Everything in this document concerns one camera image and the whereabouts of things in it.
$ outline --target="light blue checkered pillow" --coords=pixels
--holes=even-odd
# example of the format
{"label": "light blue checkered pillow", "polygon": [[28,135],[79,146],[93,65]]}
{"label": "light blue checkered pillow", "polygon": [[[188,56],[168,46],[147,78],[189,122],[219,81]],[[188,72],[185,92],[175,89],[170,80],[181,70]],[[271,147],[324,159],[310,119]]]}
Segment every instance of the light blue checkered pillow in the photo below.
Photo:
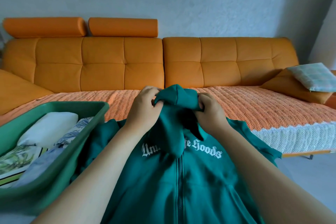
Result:
{"label": "light blue checkered pillow", "polygon": [[288,70],[310,91],[336,92],[336,76],[322,63],[288,67]]}

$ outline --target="person's left arm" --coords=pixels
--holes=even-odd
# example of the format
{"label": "person's left arm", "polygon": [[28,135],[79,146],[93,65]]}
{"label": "person's left arm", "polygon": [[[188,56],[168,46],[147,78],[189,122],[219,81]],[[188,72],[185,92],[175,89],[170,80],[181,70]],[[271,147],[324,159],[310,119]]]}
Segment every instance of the person's left arm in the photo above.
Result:
{"label": "person's left arm", "polygon": [[157,121],[163,103],[146,86],[134,99],[127,121],[98,157],[32,223],[100,223],[121,171],[141,137]]}

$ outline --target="green hoodie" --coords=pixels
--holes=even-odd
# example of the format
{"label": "green hoodie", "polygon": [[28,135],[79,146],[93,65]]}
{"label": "green hoodie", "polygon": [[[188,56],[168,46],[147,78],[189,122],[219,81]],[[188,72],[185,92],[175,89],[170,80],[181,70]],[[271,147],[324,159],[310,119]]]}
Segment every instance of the green hoodie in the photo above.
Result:
{"label": "green hoodie", "polygon": [[[263,223],[227,152],[197,123],[197,92],[173,85],[159,100],[165,100],[160,117],[129,156],[102,223]],[[246,122],[227,120],[275,165],[280,152],[252,134]],[[110,120],[92,131],[77,175],[125,121]]]}

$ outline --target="sofa headrest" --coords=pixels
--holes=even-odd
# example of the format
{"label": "sofa headrest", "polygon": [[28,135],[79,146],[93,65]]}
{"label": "sofa headrest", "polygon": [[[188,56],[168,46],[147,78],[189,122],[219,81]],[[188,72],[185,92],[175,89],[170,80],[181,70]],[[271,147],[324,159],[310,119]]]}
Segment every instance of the sofa headrest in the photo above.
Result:
{"label": "sofa headrest", "polygon": [[157,19],[89,18],[93,36],[157,37]]}
{"label": "sofa headrest", "polygon": [[14,38],[81,37],[87,32],[80,17],[5,18],[3,27]]}

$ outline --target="laundry basket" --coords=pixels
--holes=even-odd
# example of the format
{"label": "laundry basket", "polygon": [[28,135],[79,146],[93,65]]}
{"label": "laundry basket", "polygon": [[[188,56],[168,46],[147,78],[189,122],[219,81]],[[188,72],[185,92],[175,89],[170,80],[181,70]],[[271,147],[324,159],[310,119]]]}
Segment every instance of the laundry basket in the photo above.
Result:
{"label": "laundry basket", "polygon": [[49,102],[31,109],[0,127],[0,156],[11,151],[20,136],[49,112],[73,112],[78,118],[93,117],[42,175],[18,188],[0,188],[0,212],[38,215],[69,185],[77,166],[77,158],[93,128],[104,122],[109,109],[106,102]]}

